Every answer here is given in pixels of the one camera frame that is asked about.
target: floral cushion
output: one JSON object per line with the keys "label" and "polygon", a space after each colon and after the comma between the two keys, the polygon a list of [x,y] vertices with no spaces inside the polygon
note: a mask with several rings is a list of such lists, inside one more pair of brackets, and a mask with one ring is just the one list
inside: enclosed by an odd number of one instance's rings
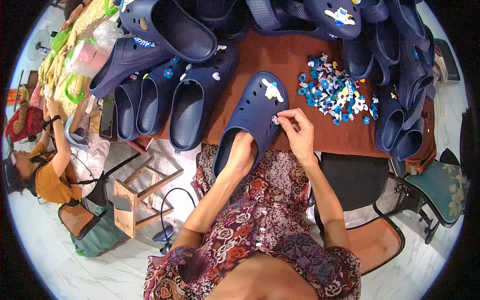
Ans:
{"label": "floral cushion", "polygon": [[462,170],[458,166],[433,161],[423,174],[405,180],[429,197],[447,223],[455,222],[465,208]]}

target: floral print dress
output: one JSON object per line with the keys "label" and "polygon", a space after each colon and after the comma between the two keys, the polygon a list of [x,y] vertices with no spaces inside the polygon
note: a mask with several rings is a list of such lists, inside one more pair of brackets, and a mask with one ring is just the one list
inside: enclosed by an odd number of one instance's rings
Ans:
{"label": "floral print dress", "polygon": [[[216,145],[202,149],[193,178],[199,199],[214,182]],[[303,220],[308,178],[290,151],[267,151],[237,187],[204,235],[202,246],[149,256],[144,299],[204,299],[235,266],[256,251],[281,259],[318,292],[319,299],[360,298],[360,260],[342,247],[322,248]]]}

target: tile floor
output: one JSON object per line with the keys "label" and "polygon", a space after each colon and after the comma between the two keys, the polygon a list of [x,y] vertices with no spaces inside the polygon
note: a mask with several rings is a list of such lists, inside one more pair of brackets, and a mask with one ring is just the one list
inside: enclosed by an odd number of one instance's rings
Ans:
{"label": "tile floor", "polygon": [[[433,35],[448,40],[428,6],[420,3],[418,10]],[[463,80],[459,83],[449,83],[437,90],[435,98],[437,157],[445,148],[451,149],[459,157],[461,114],[466,108]],[[28,150],[29,146],[16,144],[15,147]],[[180,166],[184,169],[182,176],[156,193],[154,206],[157,209],[160,208],[165,193],[173,187],[189,190],[196,200],[190,181],[195,172],[195,156],[198,152],[199,148],[175,156],[168,141],[158,140],[151,145],[149,154],[156,156],[154,167],[165,173],[173,172]],[[115,143],[111,147],[105,170],[109,170],[133,153],[128,145]],[[147,158],[148,156],[142,156],[136,159],[114,173],[113,177],[125,179],[129,171]],[[148,176],[141,175],[132,187],[143,189],[145,187],[143,182],[150,182]],[[396,195],[392,192],[394,185],[394,182],[389,181],[385,194],[377,202],[382,211],[389,211],[396,202]],[[180,191],[173,192],[168,203],[175,209],[166,217],[166,221],[172,223],[178,232],[193,209],[192,203],[189,197]],[[99,257],[85,258],[75,253],[70,236],[57,217],[56,204],[39,204],[28,192],[22,196],[19,193],[11,194],[9,204],[25,251],[37,269],[39,277],[44,280],[55,298],[130,300],[142,297],[147,256],[159,255],[158,248],[162,246],[161,243],[151,240],[161,230],[159,222],[138,230],[135,239],[126,239]],[[436,220],[428,206],[423,209]],[[375,216],[373,209],[367,207],[345,212],[345,221],[348,227],[354,227]],[[312,220],[311,212],[307,218]],[[362,277],[361,299],[420,299],[438,276],[455,245],[463,216],[451,228],[439,226],[430,245],[424,243],[425,223],[419,223],[418,219],[416,214],[409,211],[392,217],[405,235],[405,248],[395,259]],[[318,228],[313,225],[312,230],[313,236],[322,244],[318,239]]]}

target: black power cord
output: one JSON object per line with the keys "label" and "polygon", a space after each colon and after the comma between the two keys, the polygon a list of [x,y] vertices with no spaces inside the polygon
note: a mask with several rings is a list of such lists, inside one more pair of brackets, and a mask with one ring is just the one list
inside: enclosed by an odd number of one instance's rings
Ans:
{"label": "black power cord", "polygon": [[173,188],[173,189],[171,189],[170,191],[167,192],[165,197],[163,197],[162,205],[160,206],[160,220],[162,221],[163,233],[165,234],[165,239],[167,240],[167,244],[162,249],[160,249],[160,252],[162,252],[162,254],[167,254],[167,252],[170,250],[170,248],[172,248],[172,244],[170,243],[170,240],[168,239],[168,235],[165,232],[165,224],[163,223],[163,204],[165,204],[165,200],[167,199],[168,194],[170,194],[170,192],[172,192],[174,190],[182,190],[182,191],[186,192],[188,194],[188,196],[190,197],[190,199],[192,200],[193,207],[194,208],[197,207],[195,205],[195,201],[193,200],[192,195],[186,189],[183,189],[183,188]]}

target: wristwatch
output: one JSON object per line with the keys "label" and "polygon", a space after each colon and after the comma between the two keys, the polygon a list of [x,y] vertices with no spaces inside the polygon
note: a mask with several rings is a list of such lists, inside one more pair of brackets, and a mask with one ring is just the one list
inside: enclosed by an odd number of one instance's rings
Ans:
{"label": "wristwatch", "polygon": [[42,129],[45,130],[45,131],[47,131],[47,126],[48,126],[49,124],[53,124],[53,122],[54,122],[55,120],[58,120],[58,119],[60,119],[60,115],[54,116],[53,119],[51,119],[50,121],[45,121],[45,120],[43,120],[42,123],[41,123]]}
{"label": "wristwatch", "polygon": [[50,124],[53,124],[53,122],[55,122],[55,120],[59,120],[60,119],[60,115],[56,115],[53,117],[53,119],[50,120]]}

